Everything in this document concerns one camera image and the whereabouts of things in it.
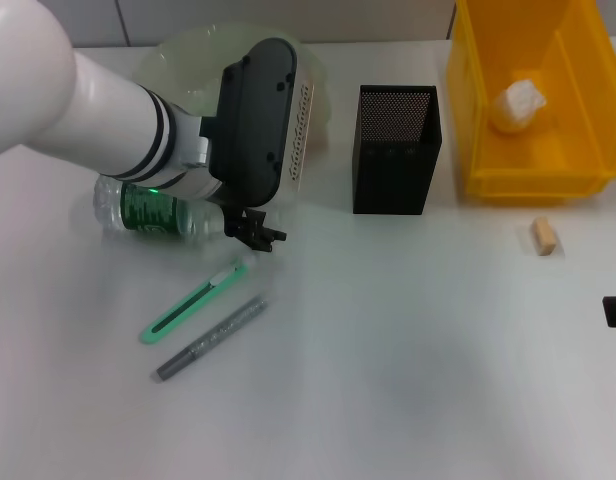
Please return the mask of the white paper ball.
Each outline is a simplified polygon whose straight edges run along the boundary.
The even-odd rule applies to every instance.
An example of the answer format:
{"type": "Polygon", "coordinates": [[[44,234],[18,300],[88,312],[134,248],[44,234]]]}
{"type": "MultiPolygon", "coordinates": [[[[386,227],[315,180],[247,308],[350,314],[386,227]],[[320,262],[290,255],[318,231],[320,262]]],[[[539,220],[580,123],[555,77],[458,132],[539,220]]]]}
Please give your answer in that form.
{"type": "Polygon", "coordinates": [[[519,80],[501,91],[493,100],[490,120],[499,132],[518,133],[532,123],[546,103],[546,98],[532,80],[519,80]]]}

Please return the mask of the yellow plastic bin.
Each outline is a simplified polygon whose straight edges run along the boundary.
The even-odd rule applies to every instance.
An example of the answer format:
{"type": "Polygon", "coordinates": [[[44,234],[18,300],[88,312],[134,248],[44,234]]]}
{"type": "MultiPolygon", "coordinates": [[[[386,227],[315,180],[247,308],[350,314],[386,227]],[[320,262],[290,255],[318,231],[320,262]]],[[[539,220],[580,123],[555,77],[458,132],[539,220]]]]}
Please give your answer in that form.
{"type": "Polygon", "coordinates": [[[616,54],[595,0],[456,0],[447,104],[467,195],[556,202],[616,178],[616,54]],[[547,104],[504,134],[497,96],[531,80],[547,104]]]}

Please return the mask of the black mesh pen holder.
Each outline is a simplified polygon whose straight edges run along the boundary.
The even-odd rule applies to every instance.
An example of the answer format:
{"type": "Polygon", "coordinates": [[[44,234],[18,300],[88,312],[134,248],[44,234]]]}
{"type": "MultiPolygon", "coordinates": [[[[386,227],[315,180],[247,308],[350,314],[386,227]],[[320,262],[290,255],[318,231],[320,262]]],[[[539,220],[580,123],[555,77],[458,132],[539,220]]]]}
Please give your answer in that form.
{"type": "Polygon", "coordinates": [[[422,214],[441,146],[436,87],[362,85],[352,154],[353,212],[422,214]]]}

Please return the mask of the grey marker pen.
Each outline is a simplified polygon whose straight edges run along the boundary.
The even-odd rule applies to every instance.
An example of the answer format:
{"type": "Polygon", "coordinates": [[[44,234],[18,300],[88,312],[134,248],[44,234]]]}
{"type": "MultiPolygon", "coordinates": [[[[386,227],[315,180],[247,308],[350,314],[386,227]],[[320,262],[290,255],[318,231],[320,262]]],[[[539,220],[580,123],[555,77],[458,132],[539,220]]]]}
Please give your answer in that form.
{"type": "Polygon", "coordinates": [[[268,306],[267,298],[261,295],[253,297],[157,368],[156,378],[165,382],[174,377],[265,312],[268,306]]]}

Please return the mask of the small tan wooden block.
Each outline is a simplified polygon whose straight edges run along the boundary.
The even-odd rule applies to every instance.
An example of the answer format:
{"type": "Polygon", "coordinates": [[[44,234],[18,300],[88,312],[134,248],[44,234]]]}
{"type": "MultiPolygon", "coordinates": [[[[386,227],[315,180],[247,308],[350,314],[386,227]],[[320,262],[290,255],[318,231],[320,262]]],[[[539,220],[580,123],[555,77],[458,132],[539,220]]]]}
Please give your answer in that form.
{"type": "Polygon", "coordinates": [[[531,225],[537,254],[551,255],[558,246],[557,235],[546,217],[536,217],[531,225]]]}

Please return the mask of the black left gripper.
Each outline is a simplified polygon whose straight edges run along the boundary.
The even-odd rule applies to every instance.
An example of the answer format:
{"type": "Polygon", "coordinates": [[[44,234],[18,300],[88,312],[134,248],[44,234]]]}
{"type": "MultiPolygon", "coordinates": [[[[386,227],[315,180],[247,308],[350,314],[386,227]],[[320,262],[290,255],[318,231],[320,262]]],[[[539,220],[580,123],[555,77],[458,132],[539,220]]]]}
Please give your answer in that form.
{"type": "Polygon", "coordinates": [[[224,234],[240,236],[240,241],[253,251],[270,253],[274,242],[287,239],[285,232],[264,226],[266,214],[262,211],[235,205],[223,205],[221,210],[224,234]]]}

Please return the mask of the clear water bottle green label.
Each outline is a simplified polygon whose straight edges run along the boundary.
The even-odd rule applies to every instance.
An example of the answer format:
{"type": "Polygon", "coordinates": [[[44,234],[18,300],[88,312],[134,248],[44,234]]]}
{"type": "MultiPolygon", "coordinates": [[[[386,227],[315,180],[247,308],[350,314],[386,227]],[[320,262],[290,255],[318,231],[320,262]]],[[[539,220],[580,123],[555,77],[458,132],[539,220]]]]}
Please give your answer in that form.
{"type": "Polygon", "coordinates": [[[204,200],[177,199],[106,176],[94,184],[93,209],[99,224],[109,232],[170,236],[193,245],[224,236],[220,207],[204,200]]]}

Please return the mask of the translucent green glass fruit plate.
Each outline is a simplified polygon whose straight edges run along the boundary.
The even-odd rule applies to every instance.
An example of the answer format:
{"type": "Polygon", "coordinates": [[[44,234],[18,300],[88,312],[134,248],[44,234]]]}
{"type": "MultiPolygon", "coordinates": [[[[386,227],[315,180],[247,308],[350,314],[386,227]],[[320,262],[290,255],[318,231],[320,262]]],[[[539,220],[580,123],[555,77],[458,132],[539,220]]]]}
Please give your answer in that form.
{"type": "Polygon", "coordinates": [[[314,86],[307,134],[308,152],[328,145],[331,104],[323,63],[306,45],[281,30],[244,22],[209,24],[181,32],[154,47],[133,80],[195,116],[216,113],[223,70],[242,59],[259,41],[277,37],[297,52],[314,86]]]}

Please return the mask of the green utility knife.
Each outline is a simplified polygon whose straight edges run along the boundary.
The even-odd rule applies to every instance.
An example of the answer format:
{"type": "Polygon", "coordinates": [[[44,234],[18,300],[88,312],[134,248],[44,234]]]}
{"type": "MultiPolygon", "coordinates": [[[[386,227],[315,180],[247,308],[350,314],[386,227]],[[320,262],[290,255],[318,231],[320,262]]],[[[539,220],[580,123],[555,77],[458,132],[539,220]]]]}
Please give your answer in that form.
{"type": "Polygon", "coordinates": [[[236,257],[222,270],[187,294],[176,305],[148,325],[139,335],[142,344],[156,344],[210,301],[229,289],[257,263],[255,254],[236,257]]]}

